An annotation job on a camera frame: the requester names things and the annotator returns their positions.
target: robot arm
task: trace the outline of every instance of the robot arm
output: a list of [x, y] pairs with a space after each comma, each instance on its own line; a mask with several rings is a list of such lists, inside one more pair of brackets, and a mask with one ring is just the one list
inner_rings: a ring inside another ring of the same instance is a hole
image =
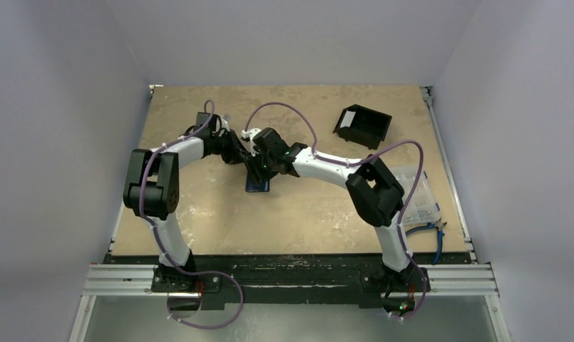
[[242, 136], [251, 144], [251, 151], [265, 161], [263, 167], [273, 171], [270, 177], [257, 180], [264, 182], [276, 173], [295, 177], [311, 177], [335, 184], [348, 190], [358, 215], [373, 226], [381, 245], [384, 265], [395, 272], [409, 265], [405, 252], [412, 256], [405, 241], [406, 251], [398, 237], [398, 227], [393, 218], [402, 208], [404, 189], [396, 181], [387, 166], [377, 158], [360, 166], [349, 166], [360, 159], [346, 159], [316, 152], [346, 166], [317, 159], [312, 148], [296, 142], [291, 147], [272, 128], [243, 131]]
[[[196, 126], [202, 125], [207, 115], [199, 113]], [[227, 164], [237, 164], [242, 162], [242, 156], [246, 153], [234, 131], [230, 130], [228, 122], [217, 115], [213, 119], [209, 127], [197, 137], [179, 142], [160, 153], [148, 175], [156, 175], [156, 180], [146, 182], [144, 212], [155, 222], [158, 238], [167, 252], [181, 266], [188, 261], [190, 247], [183, 241], [175, 214], [180, 197], [179, 169], [208, 155], [221, 155]], [[142, 176], [153, 152], [136, 149], [130, 157], [123, 202], [139, 217], [142, 217], [138, 209]], [[160, 249], [159, 253], [160, 263], [172, 266]]]

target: clear plastic container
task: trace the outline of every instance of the clear plastic container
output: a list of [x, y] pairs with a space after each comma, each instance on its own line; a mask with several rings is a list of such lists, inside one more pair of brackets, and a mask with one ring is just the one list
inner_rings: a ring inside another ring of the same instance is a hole
[[[404, 188], [404, 199], [409, 195], [418, 165], [405, 165], [389, 167], [389, 170], [396, 177], [400, 185]], [[406, 208], [402, 222], [406, 225], [420, 225], [438, 221], [441, 218], [440, 206], [429, 188], [429, 180], [425, 170], [421, 173], [421, 179]]]

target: black mounting base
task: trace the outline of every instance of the black mounting base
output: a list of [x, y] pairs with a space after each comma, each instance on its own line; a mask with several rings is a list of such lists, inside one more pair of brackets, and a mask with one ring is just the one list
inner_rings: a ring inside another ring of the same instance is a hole
[[[383, 267], [380, 254], [190, 255], [188, 260], [184, 266], [187, 271], [214, 270], [233, 276], [242, 286], [247, 303], [386, 308], [382, 294], [387, 297], [393, 291], [406, 293], [411, 282], [417, 291], [422, 288], [417, 271], [412, 267], [399, 273], [389, 271]], [[239, 301], [238, 290], [228, 279], [216, 275], [186, 276], [163, 265], [155, 268], [151, 289], [194, 292], [197, 280], [205, 285], [202, 310], [223, 310], [226, 303]]]

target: white label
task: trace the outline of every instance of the white label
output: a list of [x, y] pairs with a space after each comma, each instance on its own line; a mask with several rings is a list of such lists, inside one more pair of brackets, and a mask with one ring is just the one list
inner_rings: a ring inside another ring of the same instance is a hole
[[356, 115], [356, 112], [352, 112], [352, 111], [347, 110], [345, 112], [344, 118], [342, 120], [342, 124], [339, 126], [339, 128], [351, 126], [352, 121], [354, 119], [354, 115]]

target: cable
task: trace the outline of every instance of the cable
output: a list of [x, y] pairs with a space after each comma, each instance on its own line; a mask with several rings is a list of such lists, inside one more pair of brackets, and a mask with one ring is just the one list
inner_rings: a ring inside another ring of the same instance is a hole
[[[415, 180], [413, 181], [413, 186], [411, 187], [411, 191], [409, 192], [409, 196], [406, 197], [406, 200], [404, 201], [404, 205], [402, 206], [402, 209], [400, 210], [400, 214], [398, 215], [398, 219], [396, 221], [396, 224], [398, 226], [398, 238], [400, 240], [400, 245], [402, 245], [402, 249], [404, 249], [404, 251], [407, 251], [408, 248], [406, 247], [406, 242], [404, 241], [404, 237], [402, 236], [402, 230], [403, 230], [403, 226], [402, 226], [402, 219], [404, 218], [404, 211], [406, 210], [406, 208], [409, 206], [409, 203], [413, 197], [413, 194], [415, 193], [415, 189], [417, 188], [417, 185], [419, 183], [419, 179], [421, 177], [421, 171], [423, 170], [423, 148], [421, 146], [421, 144], [419, 144], [417, 141], [415, 140], [402, 140], [401, 142], [397, 142], [393, 145], [390, 145], [386, 148], [384, 148], [383, 150], [375, 153], [374, 155], [371, 155], [363, 160], [360, 160], [358, 162], [354, 162], [352, 164], [348, 164], [346, 162], [342, 162], [341, 160], [335, 160], [329, 157], [323, 157], [321, 155], [318, 155], [316, 153], [316, 145], [318, 143], [318, 138], [316, 136], [316, 132], [314, 131], [314, 128], [312, 127], [312, 125], [309, 123], [308, 119], [306, 119], [306, 117], [299, 112], [295, 107], [288, 105], [286, 103], [282, 103], [282, 102], [268, 102], [268, 103], [264, 103], [262, 105], [260, 105], [259, 107], [255, 108], [255, 110], [253, 111], [253, 113], [251, 113], [251, 115], [249, 116], [249, 119], [247, 119], [247, 123], [245, 123], [245, 131], [249, 130], [249, 124], [251, 123], [251, 120], [253, 119], [253, 117], [255, 116], [255, 114], [257, 114], [257, 112], [260, 111], [260, 109], [269, 106], [269, 105], [281, 105], [283, 107], [287, 107], [290, 110], [293, 110], [294, 112], [296, 112], [296, 114], [298, 114], [301, 119], [306, 123], [307, 127], [309, 128], [309, 131], [312, 133], [312, 137], [314, 138], [314, 142], [312, 143], [312, 154], [314, 155], [315, 158], [317, 158], [318, 160], [322, 160], [325, 162], [331, 162], [333, 164], [336, 165], [341, 165], [341, 166], [345, 166], [345, 167], [355, 167], [355, 166], [360, 166], [363, 165], [367, 162], [370, 162], [376, 158], [378, 158], [380, 155], [384, 154], [385, 152], [388, 152], [400, 145], [405, 145], [405, 144], [413, 144], [417, 147], [417, 149], [419, 149], [419, 167], [417, 168], [417, 173], [415, 175]], [[413, 267], [415, 268], [415, 270], [417, 270], [419, 272], [419, 274], [421, 275], [421, 280], [423, 283], [423, 292], [421, 293], [421, 298], [419, 299], [419, 305], [415, 306], [415, 309], [413, 311], [411, 311], [409, 314], [407, 314], [405, 317], [401, 317], [401, 319], [406, 319], [406, 318], [410, 318], [412, 316], [414, 316], [414, 314], [423, 306], [423, 302], [425, 301], [425, 295], [427, 294], [427, 284], [426, 284], [426, 277], [425, 277], [425, 273], [423, 273], [423, 271], [421, 270], [421, 268], [419, 267], [419, 265], [413, 260], [413, 257], [405, 252], [406, 257], [409, 259], [409, 261], [411, 262], [411, 264], [413, 265]]]
[[190, 322], [184, 321], [181, 318], [178, 318], [177, 316], [175, 316], [171, 312], [171, 310], [168, 306], [169, 313], [170, 313], [168, 318], [171, 318], [174, 321], [177, 321], [178, 323], [185, 324], [186, 326], [192, 326], [193, 328], [198, 328], [198, 329], [203, 329], [203, 330], [213, 330], [213, 329], [223, 328], [223, 327], [227, 326], [228, 324], [232, 323], [238, 317], [238, 315], [240, 315], [240, 312], [242, 311], [243, 304], [245, 303], [245, 296], [242, 293], [242, 288], [240, 287], [240, 284], [236, 281], [236, 279], [232, 278], [229, 274], [226, 274], [226, 273], [221, 272], [221, 271], [189, 272], [189, 271], [184, 271], [183, 269], [181, 269], [180, 265], [171, 257], [171, 255], [169, 255], [169, 253], [167, 253], [167, 249], [165, 249], [165, 246], [163, 246], [163, 243], [161, 242], [160, 237], [158, 235], [157, 224], [144, 213], [144, 190], [146, 189], [146, 182], [148, 181], [148, 174], [150, 173], [150, 169], [153, 166], [154, 159], [156, 158], [156, 156], [159, 155], [161, 152], [167, 150], [169, 147], [172, 147], [178, 143], [186, 141], [186, 140], [190, 139], [191, 137], [197, 135], [201, 130], [205, 129], [207, 127], [207, 125], [209, 125], [209, 122], [213, 118], [213, 113], [215, 112], [215, 103], [213, 103], [213, 101], [211, 101], [211, 100], [207, 100], [207, 101], [205, 101], [205, 106], [204, 106], [205, 113], [207, 113], [207, 104], [209, 104], [209, 103], [211, 104], [211, 113], [209, 114], [209, 118], [207, 118], [207, 120], [203, 123], [203, 125], [201, 125], [197, 130], [195, 130], [194, 132], [192, 132], [191, 134], [189, 134], [187, 136], [184, 136], [184, 135], [180, 136], [176, 141], [172, 141], [168, 144], [163, 143], [163, 146], [158, 148], [157, 150], [155, 150], [153, 152], [153, 154], [150, 156], [150, 159], [148, 160], [148, 163], [146, 164], [146, 168], [144, 169], [144, 174], [142, 176], [142, 185], [141, 185], [141, 189], [140, 189], [140, 200], [138, 203], [138, 209], [140, 210], [141, 217], [151, 225], [153, 235], [154, 235], [156, 244], [158, 245], [158, 248], [160, 250], [160, 253], [165, 256], [165, 258], [167, 259], [167, 261], [169, 261], [171, 266], [173, 266], [181, 274], [184, 274], [186, 276], [202, 276], [205, 274], [217, 274], [220, 276], [225, 276], [232, 283], [234, 283], [234, 285], [236, 285], [236, 288], [238, 289], [238, 294], [240, 295], [240, 303], [238, 305], [238, 309], [236, 310], [236, 313], [234, 314], [234, 316], [232, 316], [230, 319], [228, 319], [224, 323], [216, 324], [214, 326], [201, 326], [199, 324], [190, 323]]
[[260, 105], [259, 107], [255, 108], [255, 110], [253, 111], [253, 113], [251, 113], [251, 115], [249, 115], [249, 118], [247, 119], [247, 123], [245, 123], [245, 132], [247, 132], [249, 130], [249, 124], [251, 123], [251, 120], [253, 119], [253, 117], [255, 116], [255, 114], [257, 114], [257, 112], [260, 111], [260, 109], [267, 107], [269, 105], [281, 105], [282, 107], [287, 107], [290, 110], [294, 111], [296, 114], [299, 115], [299, 117], [305, 122], [305, 124], [307, 125], [307, 127], [309, 128], [309, 131], [312, 134], [312, 137], [314, 138], [314, 142], [312, 143], [312, 151], [316, 150], [316, 144], [318, 143], [318, 137], [316, 136], [316, 132], [314, 131], [314, 128], [312, 127], [312, 124], [309, 123], [308, 119], [306, 119], [306, 117], [302, 114], [302, 112], [298, 111], [295, 107], [293, 107], [292, 105], [288, 105], [286, 103], [282, 103], [282, 102], [268, 102], [268, 103], [264, 103], [263, 105]]

